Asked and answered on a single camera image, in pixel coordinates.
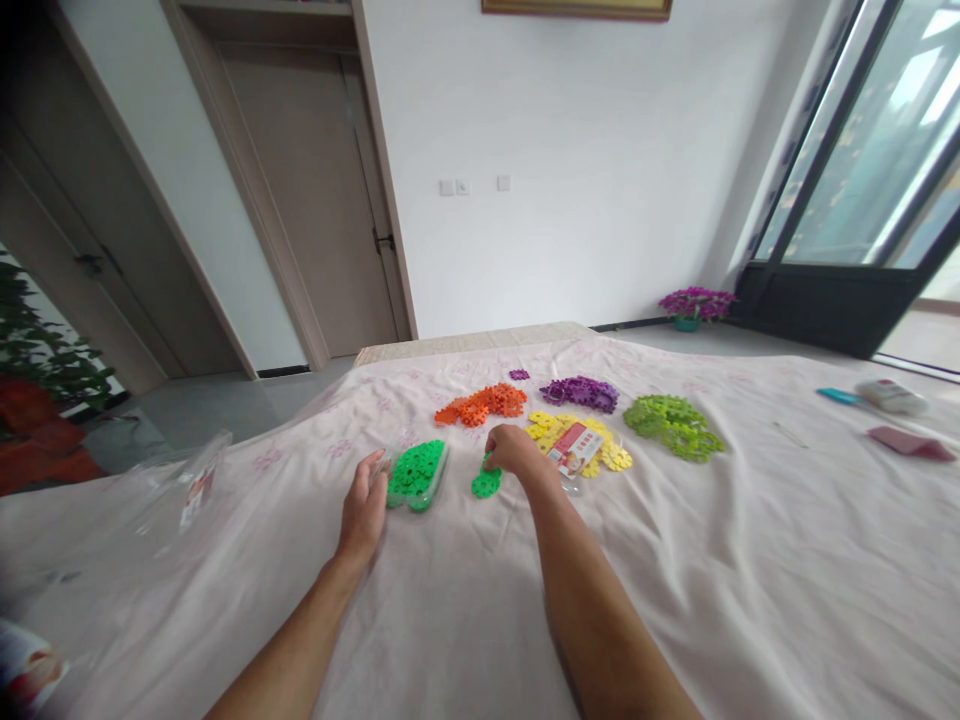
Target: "blue object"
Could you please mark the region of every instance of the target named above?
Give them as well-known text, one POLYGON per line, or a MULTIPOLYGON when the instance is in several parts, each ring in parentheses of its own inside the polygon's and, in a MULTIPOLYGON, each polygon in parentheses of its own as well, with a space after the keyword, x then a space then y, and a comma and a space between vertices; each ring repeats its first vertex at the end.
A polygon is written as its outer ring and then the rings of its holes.
POLYGON ((863 398, 859 395, 837 390, 836 388, 820 388, 817 392, 841 405, 856 405, 858 402, 863 402, 863 398))
POLYGON ((700 319, 688 320, 678 315, 673 319, 673 326, 680 332, 696 332, 700 329, 700 319))

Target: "picture frame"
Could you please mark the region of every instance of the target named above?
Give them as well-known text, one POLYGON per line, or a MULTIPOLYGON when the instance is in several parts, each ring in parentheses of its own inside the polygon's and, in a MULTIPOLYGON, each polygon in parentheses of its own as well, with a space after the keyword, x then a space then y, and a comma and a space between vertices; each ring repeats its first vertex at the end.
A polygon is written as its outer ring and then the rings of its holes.
POLYGON ((673 0, 483 0, 483 12, 667 22, 673 0))

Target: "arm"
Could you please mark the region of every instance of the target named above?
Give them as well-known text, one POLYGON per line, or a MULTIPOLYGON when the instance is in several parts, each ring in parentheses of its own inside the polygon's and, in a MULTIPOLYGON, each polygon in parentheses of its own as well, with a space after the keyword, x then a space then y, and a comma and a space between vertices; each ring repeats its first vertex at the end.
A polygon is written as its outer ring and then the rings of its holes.
POLYGON ((699 719, 599 543, 560 486, 556 465, 512 425, 490 432, 491 451, 488 467, 514 473, 530 501, 547 614, 586 716, 699 719))
POLYGON ((337 643, 347 603, 383 530, 387 478, 370 474, 383 451, 359 465, 343 501, 337 551, 269 643, 227 688, 207 720, 309 718, 337 643))

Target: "hand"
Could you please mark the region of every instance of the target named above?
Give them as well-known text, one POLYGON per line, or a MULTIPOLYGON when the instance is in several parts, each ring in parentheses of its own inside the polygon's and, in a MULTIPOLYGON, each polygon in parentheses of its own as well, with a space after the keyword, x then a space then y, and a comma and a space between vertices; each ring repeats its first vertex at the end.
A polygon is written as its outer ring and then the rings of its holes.
POLYGON ((540 453, 533 439, 516 425, 497 425, 487 436, 484 452, 492 453, 485 467, 487 470, 503 468, 512 472, 524 483, 533 477, 552 477, 559 474, 556 466, 540 453), (553 470, 544 475, 544 470, 553 470))
POLYGON ((384 452, 377 450, 360 461, 353 476, 353 485, 343 499, 343 520, 336 555, 363 567, 373 557, 380 533, 383 532, 383 518, 387 509, 387 474, 380 473, 372 481, 370 475, 384 452))

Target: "tile floor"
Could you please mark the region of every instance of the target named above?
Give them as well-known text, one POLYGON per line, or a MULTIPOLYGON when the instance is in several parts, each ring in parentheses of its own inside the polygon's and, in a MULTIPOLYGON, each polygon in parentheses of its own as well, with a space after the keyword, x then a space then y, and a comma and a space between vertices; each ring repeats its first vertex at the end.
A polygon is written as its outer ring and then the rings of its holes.
POLYGON ((880 352, 960 372, 960 317, 911 310, 890 333, 880 352))
MULTIPOLYGON (((671 352, 699 355, 800 355, 862 368, 877 377, 892 376, 918 392, 941 396, 951 393, 960 401, 960 388, 950 383, 729 325, 704 326, 692 334, 678 333, 669 325, 656 325, 622 330, 610 336, 671 352)), ((352 364, 353 357, 336 358, 319 373, 259 382, 250 382, 240 374, 171 381, 113 411, 115 415, 136 416, 140 422, 88 423, 85 445, 101 467, 110 473, 120 473, 162 453, 200 445, 222 428, 233 432, 234 442, 248 440, 290 420, 349 371, 352 364)))

